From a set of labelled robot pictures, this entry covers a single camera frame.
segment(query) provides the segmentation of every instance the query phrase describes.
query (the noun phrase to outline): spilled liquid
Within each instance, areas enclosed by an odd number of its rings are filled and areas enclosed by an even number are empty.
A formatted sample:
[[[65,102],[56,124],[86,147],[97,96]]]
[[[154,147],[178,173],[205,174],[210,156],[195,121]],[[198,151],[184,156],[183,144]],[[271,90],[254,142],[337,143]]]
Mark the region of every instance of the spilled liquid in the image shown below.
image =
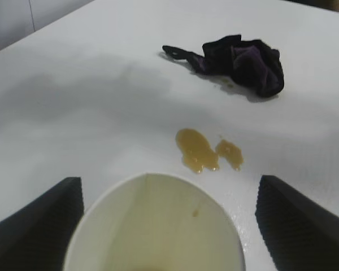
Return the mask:
[[[179,130],[176,142],[183,154],[183,163],[196,173],[201,173],[203,168],[211,171],[219,169],[219,155],[215,153],[207,139],[193,129]]]
[[[220,157],[226,158],[227,162],[234,170],[240,171],[240,166],[244,162],[244,158],[242,157],[242,152],[239,147],[222,139],[216,146],[216,153],[219,154]]]

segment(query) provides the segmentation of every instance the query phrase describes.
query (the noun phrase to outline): paper cup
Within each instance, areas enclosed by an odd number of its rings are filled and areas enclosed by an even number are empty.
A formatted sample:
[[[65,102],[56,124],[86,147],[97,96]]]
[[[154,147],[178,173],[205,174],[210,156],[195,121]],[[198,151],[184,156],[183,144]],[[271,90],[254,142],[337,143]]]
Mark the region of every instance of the paper cup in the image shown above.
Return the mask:
[[[64,271],[243,271],[225,211],[182,179],[145,174],[107,191],[87,211]]]

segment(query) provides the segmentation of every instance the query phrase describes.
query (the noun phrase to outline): brown liquid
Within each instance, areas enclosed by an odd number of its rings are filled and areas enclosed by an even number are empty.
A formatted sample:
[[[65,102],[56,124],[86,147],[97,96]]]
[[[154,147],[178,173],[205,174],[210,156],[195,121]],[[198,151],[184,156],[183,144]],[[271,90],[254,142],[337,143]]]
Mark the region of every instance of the brown liquid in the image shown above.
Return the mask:
[[[176,142],[183,154],[183,163],[196,173],[203,168],[211,171],[219,169],[219,156],[215,153],[207,139],[193,129],[179,130]]]
[[[221,142],[216,146],[216,152],[219,154],[219,156],[226,158],[227,162],[234,170],[240,171],[240,165],[244,162],[244,159],[239,147],[222,139]]]
[[[198,217],[198,213],[199,213],[199,212],[198,212],[198,210],[196,209],[196,210],[193,211],[192,216],[193,216],[193,217]]]

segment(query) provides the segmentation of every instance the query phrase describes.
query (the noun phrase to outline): crumpled cloth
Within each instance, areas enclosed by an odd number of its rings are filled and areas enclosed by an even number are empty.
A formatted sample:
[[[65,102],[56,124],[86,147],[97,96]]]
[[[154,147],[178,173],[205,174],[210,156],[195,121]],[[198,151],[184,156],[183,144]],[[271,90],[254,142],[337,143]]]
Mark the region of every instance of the crumpled cloth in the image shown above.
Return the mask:
[[[226,36],[202,46],[205,56],[164,45],[170,57],[186,59],[202,75],[227,75],[239,84],[255,90],[259,97],[271,97],[284,88],[280,53],[261,40],[242,41],[241,35]]]

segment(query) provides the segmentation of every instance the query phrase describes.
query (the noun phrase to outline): white table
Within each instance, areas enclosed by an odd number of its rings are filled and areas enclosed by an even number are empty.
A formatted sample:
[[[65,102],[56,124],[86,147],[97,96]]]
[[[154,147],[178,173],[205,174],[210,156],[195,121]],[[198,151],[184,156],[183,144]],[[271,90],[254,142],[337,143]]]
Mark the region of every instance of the white table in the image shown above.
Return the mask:
[[[228,34],[278,48],[285,89],[258,101],[159,54]],[[192,173],[175,135],[242,148],[235,172]],[[248,270],[275,270],[255,220],[274,174],[339,215],[339,14],[279,0],[96,0],[0,52],[0,220],[67,176],[86,207],[142,172],[192,180],[229,212]]]

